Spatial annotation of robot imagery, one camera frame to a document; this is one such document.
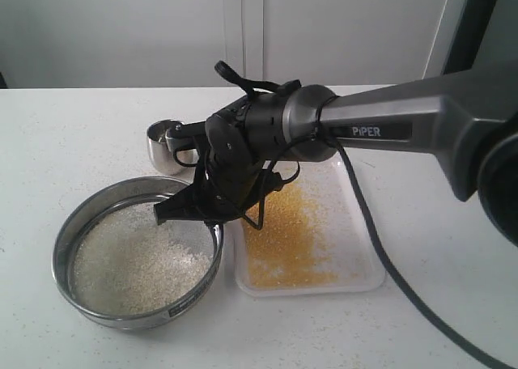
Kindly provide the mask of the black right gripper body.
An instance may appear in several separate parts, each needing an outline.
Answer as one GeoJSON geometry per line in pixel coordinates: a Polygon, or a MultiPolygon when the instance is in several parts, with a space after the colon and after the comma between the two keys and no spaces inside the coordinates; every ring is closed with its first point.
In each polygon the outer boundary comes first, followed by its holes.
{"type": "Polygon", "coordinates": [[[255,158],[238,125],[214,114],[207,118],[205,131],[209,149],[194,197],[201,220],[225,223],[241,218],[279,190],[279,175],[266,172],[265,161],[255,158]]]}

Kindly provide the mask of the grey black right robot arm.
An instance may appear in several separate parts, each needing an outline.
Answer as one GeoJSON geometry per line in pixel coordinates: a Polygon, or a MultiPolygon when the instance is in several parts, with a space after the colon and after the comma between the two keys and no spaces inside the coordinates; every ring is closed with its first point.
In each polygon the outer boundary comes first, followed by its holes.
{"type": "Polygon", "coordinates": [[[215,71],[244,95],[206,120],[173,126],[173,153],[194,149],[193,183],[155,205],[158,223],[242,218],[284,179],[278,161],[322,162],[340,147],[434,155],[460,201],[477,195],[493,225],[517,240],[517,64],[465,70],[339,96],[321,85],[215,71]]]}

